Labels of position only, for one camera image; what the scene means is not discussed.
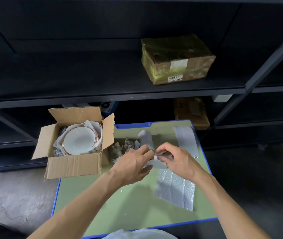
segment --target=green mat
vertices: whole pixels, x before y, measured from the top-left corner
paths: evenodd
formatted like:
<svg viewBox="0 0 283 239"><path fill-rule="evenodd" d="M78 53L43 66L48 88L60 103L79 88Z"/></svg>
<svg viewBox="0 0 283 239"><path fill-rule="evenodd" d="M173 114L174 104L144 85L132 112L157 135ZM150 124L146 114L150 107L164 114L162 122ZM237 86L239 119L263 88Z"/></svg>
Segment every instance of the green mat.
<svg viewBox="0 0 283 239"><path fill-rule="evenodd" d="M152 134L154 146L158 147L164 142L178 145L173 126L191 126L190 121L172 121L152 123L147 128L116 129L116 138L137 139L141 130L149 130ZM200 145L200 165L209 172L206 159ZM203 192L196 187L194 196L194 209L188 211L179 208L154 196L158 169L152 169L142 181L127 185L114 193L105 203L91 225L84 234L85 238L117 231L119 229L133 230L146 227L159 227L188 221L215 218L216 214ZM100 175L88 175L63 178L60 181L55 210L58 212L78 194L88 188Z"/></svg>

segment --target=hand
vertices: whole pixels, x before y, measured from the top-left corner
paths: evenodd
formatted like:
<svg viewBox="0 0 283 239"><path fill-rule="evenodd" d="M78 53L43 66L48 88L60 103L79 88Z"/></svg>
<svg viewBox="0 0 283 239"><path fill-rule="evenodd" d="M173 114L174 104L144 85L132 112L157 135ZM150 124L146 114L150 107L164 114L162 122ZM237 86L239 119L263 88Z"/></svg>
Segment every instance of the hand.
<svg viewBox="0 0 283 239"><path fill-rule="evenodd" d="M166 142L157 148L156 153L163 151L171 152L175 161L162 156L158 156L157 159L166 163L167 167L176 175L197 184L200 181L199 177L208 174L186 149Z"/></svg>
<svg viewBox="0 0 283 239"><path fill-rule="evenodd" d="M110 172L114 179L118 180L120 187L141 181L152 169L152 166L143 167L149 160L154 159L154 155L154 151L150 150L147 145L137 150L131 149L120 157Z"/></svg>

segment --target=brown cardboard box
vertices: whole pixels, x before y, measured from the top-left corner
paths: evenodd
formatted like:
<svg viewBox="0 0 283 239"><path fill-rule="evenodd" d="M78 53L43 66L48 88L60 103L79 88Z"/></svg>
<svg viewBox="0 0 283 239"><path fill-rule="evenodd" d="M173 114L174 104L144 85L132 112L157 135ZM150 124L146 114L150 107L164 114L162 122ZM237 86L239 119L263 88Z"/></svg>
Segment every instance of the brown cardboard box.
<svg viewBox="0 0 283 239"><path fill-rule="evenodd" d="M114 143L114 113L102 120L99 107L52 108L49 112L57 123L41 128L32 157L32 159L48 157L44 179L100 174L102 166L109 165L107 148ZM84 123L87 120L103 125L102 151L94 154L54 157L53 144L58 138L60 128Z"/></svg>
<svg viewBox="0 0 283 239"><path fill-rule="evenodd" d="M142 63L154 85L206 77L216 58L194 34L141 43Z"/></svg>
<svg viewBox="0 0 283 239"><path fill-rule="evenodd" d="M207 130L210 126L205 105L199 97L175 98L175 119L191 120L196 130Z"/></svg>

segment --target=forearm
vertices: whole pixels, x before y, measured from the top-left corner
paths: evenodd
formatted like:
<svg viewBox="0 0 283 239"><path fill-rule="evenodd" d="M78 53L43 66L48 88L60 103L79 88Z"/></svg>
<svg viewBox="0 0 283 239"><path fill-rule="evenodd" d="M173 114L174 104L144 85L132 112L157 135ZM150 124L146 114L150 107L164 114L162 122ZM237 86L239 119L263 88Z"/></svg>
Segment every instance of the forearm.
<svg viewBox="0 0 283 239"><path fill-rule="evenodd" d="M203 175L198 186L211 202L227 239L270 238L213 176Z"/></svg>
<svg viewBox="0 0 283 239"><path fill-rule="evenodd" d="M102 174L88 189L32 233L29 239L81 238L100 208L117 189L119 185L112 173Z"/></svg>

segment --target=left hand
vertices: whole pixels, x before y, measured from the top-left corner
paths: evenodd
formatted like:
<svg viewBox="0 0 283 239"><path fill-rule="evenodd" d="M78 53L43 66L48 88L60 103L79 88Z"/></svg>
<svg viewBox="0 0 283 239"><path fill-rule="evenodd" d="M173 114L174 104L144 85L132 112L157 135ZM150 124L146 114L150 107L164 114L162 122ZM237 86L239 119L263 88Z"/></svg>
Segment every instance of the left hand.
<svg viewBox="0 0 283 239"><path fill-rule="evenodd" d="M137 150L131 149L120 157L109 172L120 187L141 181L152 169L152 166L143 167L149 160L154 159L154 155L154 151L150 150L147 145Z"/></svg>

